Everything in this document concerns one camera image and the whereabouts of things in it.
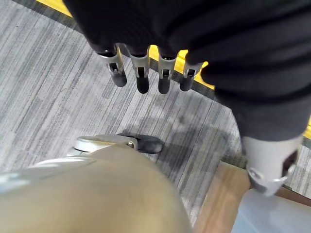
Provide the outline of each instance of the robotic finger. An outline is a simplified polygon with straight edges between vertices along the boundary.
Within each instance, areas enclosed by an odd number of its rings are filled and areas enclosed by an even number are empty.
[[[185,62],[184,72],[183,72],[184,78],[182,79],[180,83],[180,89],[182,91],[188,91],[191,89],[193,80],[195,76],[197,75],[197,73],[199,73],[202,67],[202,64],[203,63],[197,63],[195,65],[190,65],[189,63],[187,63],[187,61]]]
[[[137,89],[145,94],[149,90],[149,48],[134,48],[127,46],[137,81]]]
[[[172,73],[174,71],[177,53],[172,53],[164,48],[159,48],[159,84],[158,89],[161,94],[167,94],[170,89]]]
[[[126,85],[127,79],[123,69],[121,52],[116,45],[113,48],[113,50],[104,50],[99,55],[103,58],[115,85],[123,87]]]

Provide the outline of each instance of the black sleeve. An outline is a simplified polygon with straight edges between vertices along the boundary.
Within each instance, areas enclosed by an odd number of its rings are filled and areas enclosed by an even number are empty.
[[[303,133],[311,113],[310,25],[308,0],[211,0],[158,17],[155,31],[188,48],[189,63],[209,62],[202,78],[241,135],[279,141]]]

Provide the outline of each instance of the black fingertip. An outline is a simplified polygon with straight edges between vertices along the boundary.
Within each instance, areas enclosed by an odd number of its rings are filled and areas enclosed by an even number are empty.
[[[148,79],[148,77],[147,78],[136,77],[136,81],[137,81],[137,90],[142,94],[147,93],[149,90],[149,79]]]
[[[192,87],[193,79],[191,77],[183,78],[180,82],[180,90],[189,91]]]
[[[126,79],[126,75],[125,75],[124,70],[121,74],[119,74],[119,73],[113,74],[111,77],[112,77],[112,80],[115,83],[115,85],[118,87],[123,87],[127,83],[127,79]]]
[[[167,94],[170,89],[170,83],[171,81],[167,77],[164,77],[163,79],[159,79],[159,85],[158,85],[159,92],[161,94]]]

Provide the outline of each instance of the beige surface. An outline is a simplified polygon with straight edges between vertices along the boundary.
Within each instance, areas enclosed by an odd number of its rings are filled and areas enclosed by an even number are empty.
[[[177,190],[141,153],[114,145],[85,159],[23,171],[32,183],[1,196],[0,232],[191,233]]]
[[[220,162],[195,223],[195,233],[230,233],[242,197],[249,188],[245,170]],[[311,199],[285,188],[276,195],[311,206]]]

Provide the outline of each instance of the yellow stripe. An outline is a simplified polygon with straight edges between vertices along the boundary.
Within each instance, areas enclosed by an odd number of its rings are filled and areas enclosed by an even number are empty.
[[[37,1],[71,17],[70,12],[66,8],[66,6],[63,4],[62,0],[37,0]],[[181,50],[178,54],[174,69],[179,73],[183,73],[184,64],[185,64],[185,56],[187,52],[188,52],[187,50]],[[149,56],[152,59],[155,59],[157,61],[159,60],[159,52],[158,52],[157,46],[151,45],[149,49]],[[202,67],[205,67],[207,65],[208,63],[204,62]],[[214,86],[207,84],[202,80],[200,73],[196,75],[194,80],[196,80],[198,83],[201,83],[204,86],[207,86],[208,88],[214,89]],[[311,139],[311,119],[309,120],[309,125],[305,131],[305,137]]]

